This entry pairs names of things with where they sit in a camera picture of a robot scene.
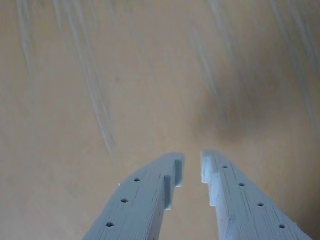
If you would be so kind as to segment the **grey-white gripper finger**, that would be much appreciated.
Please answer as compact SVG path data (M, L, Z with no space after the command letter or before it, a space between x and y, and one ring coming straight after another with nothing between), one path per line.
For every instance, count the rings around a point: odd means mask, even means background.
M208 185L221 240L308 240L244 173L215 150L201 152L201 181Z
M85 240L157 240L164 212L183 181L184 155L166 153L124 179Z

